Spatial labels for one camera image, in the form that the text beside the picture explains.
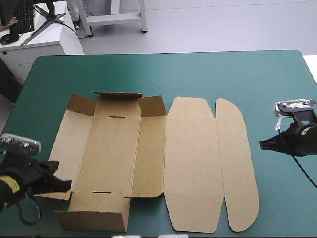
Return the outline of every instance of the gray floor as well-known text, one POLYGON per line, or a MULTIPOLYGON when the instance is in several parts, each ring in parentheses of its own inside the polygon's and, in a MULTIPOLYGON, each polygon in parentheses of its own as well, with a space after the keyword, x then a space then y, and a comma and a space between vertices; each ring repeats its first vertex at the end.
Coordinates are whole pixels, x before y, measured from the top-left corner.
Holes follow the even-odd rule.
MULTIPOLYGON (((103 14, 106 0, 85 0, 103 14)), ((121 12, 139 0, 121 0, 121 12)), ((317 55, 317 0, 145 0, 149 31, 140 24, 94 27, 86 54, 296 49, 317 55)), ((0 97, 0 132, 12 104, 0 97)))

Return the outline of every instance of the cardboard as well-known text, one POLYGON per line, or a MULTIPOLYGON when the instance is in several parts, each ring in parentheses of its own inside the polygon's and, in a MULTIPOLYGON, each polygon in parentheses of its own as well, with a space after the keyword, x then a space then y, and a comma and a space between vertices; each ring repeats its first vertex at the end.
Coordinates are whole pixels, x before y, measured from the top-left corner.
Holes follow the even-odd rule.
POLYGON ((229 224, 235 232, 248 228, 259 212, 259 194, 247 130, 240 110, 218 99, 217 124, 223 185, 229 224))
POLYGON ((177 97, 166 115, 162 96, 99 95, 72 95, 51 152, 56 175, 73 180, 56 212, 65 230, 126 231, 130 197, 163 192, 178 231, 216 231, 224 197, 230 227, 251 225, 259 196, 236 106, 218 100, 216 120, 201 98, 177 97))

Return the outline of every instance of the black cable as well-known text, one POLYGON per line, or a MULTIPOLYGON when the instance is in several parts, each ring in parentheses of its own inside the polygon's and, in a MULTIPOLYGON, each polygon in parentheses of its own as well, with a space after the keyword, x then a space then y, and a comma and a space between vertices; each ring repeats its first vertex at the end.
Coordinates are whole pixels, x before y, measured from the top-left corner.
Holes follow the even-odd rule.
POLYGON ((59 24, 61 24, 61 25, 63 25, 63 26, 68 27, 70 30, 72 30, 72 31, 76 34, 76 36, 77 36, 79 39, 85 39, 85 38, 89 37, 89 36, 79 37, 78 34, 77 34, 77 32, 74 31, 70 26, 66 25, 65 23, 61 23, 61 22, 55 21, 55 20, 53 20, 53 19, 51 19, 51 18, 49 18, 49 17, 47 17, 47 16, 44 16, 44 15, 43 15, 40 11, 38 11, 34 6, 33 6, 33 8, 34 8, 35 11, 38 12, 39 15, 45 17, 47 20, 50 20, 50 21, 53 21, 53 22, 55 22, 55 23, 59 23, 59 24))
POLYGON ((28 220, 26 220, 26 219, 24 218, 24 216, 23 216, 23 212, 22 212, 22 208, 21 208, 20 203, 19 203, 19 202, 16 203, 16 206, 17 206, 17 208, 18 208, 18 210, 19 210, 19 217, 20 217, 21 222, 24 223, 24 224, 26 224, 26 225, 28 225, 28 226, 31 226, 31 225, 34 225, 34 224, 36 224, 36 223, 39 222, 39 220, 41 219, 42 210, 41 210, 41 207, 39 206, 37 200, 34 198, 34 196, 32 196, 32 195, 30 195, 30 194, 27 194, 27 193, 25 194, 25 196, 31 200, 31 202, 34 204, 34 206, 35 206, 36 209, 38 210, 39 215, 38 215, 37 219, 34 220, 34 221, 28 221, 28 220))
POLYGON ((282 134, 281 134, 281 130, 278 130, 278 134, 282 139, 282 142, 284 143, 286 149, 288 150, 288 153, 293 157, 293 159, 295 160, 296 164, 298 165, 298 167, 302 170, 302 172, 305 174, 305 176, 308 178, 308 180, 311 182, 311 184, 317 189, 317 185, 316 183, 312 180, 312 178, 308 175, 308 173, 304 170, 303 166, 299 163, 299 161, 297 160, 297 158, 292 154, 291 149, 288 147, 288 145, 286 144, 282 134))

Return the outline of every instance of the yellow label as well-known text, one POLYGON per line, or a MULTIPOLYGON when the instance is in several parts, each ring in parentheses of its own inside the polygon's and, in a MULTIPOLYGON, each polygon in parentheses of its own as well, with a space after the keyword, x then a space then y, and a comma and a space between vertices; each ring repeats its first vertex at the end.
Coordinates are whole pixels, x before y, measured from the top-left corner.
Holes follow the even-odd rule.
POLYGON ((19 184, 15 181, 14 178, 8 175, 1 175, 0 180, 8 184, 13 193, 16 193, 20 190, 19 184))

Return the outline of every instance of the brown cardboard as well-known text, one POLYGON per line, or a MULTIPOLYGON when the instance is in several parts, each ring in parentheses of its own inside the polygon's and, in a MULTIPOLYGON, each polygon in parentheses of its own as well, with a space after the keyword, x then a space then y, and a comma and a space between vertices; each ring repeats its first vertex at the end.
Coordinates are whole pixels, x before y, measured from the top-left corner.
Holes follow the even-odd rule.
POLYGON ((164 194, 178 231, 217 230, 223 201, 217 123, 205 99, 177 97, 167 119, 164 194))
POLYGON ((259 211, 247 130, 240 110, 232 102, 220 98, 216 108, 229 224, 232 230, 240 232, 253 223, 259 211))
POLYGON ((201 98, 177 97, 166 115, 162 96, 99 95, 97 103, 72 95, 50 156, 58 176, 73 180, 69 210, 56 212, 65 230, 126 231, 130 197, 163 192, 178 231, 216 231, 224 197, 233 230, 253 222, 259 197, 237 107, 218 100, 216 120, 201 98))

